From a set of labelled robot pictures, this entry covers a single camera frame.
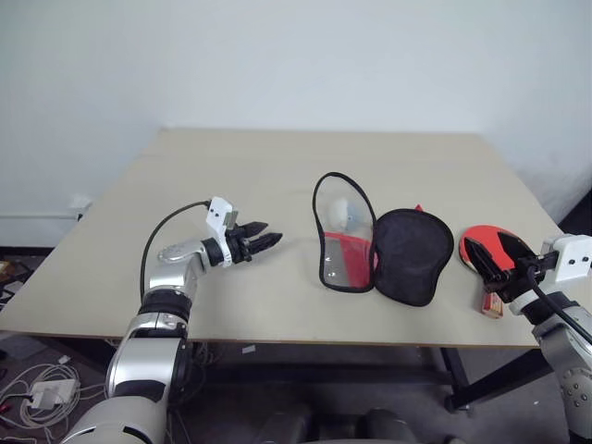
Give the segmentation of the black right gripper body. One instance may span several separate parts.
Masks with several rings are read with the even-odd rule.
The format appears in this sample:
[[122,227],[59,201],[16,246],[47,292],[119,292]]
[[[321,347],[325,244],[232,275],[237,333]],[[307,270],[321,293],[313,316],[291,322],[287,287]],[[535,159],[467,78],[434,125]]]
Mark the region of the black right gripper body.
[[528,277],[528,270],[534,270],[534,281],[540,283],[545,277],[546,273],[555,268],[556,254],[547,253],[538,255],[536,265],[531,265],[527,268],[511,268],[508,269],[508,280],[500,284],[486,284],[485,289],[488,292],[496,293],[504,303],[513,302],[519,296],[527,293],[533,288]]

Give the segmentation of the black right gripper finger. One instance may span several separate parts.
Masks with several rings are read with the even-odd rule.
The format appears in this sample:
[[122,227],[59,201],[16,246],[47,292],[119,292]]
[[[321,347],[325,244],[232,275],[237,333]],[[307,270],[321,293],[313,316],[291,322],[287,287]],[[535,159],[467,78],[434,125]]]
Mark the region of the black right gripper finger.
[[508,280],[508,271],[503,267],[507,259],[499,238],[463,239],[464,264],[475,271],[486,284],[500,284]]
[[507,231],[499,231],[498,238],[502,250],[512,259],[515,268],[537,264],[538,256],[522,239]]

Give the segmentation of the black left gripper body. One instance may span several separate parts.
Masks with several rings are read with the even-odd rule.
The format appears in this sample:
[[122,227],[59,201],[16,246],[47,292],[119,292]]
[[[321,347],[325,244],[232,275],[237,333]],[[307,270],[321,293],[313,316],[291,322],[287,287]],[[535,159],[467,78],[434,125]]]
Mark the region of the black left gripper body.
[[235,225],[232,229],[226,231],[226,242],[233,264],[252,261],[252,254],[249,250],[249,238],[252,235],[249,224]]

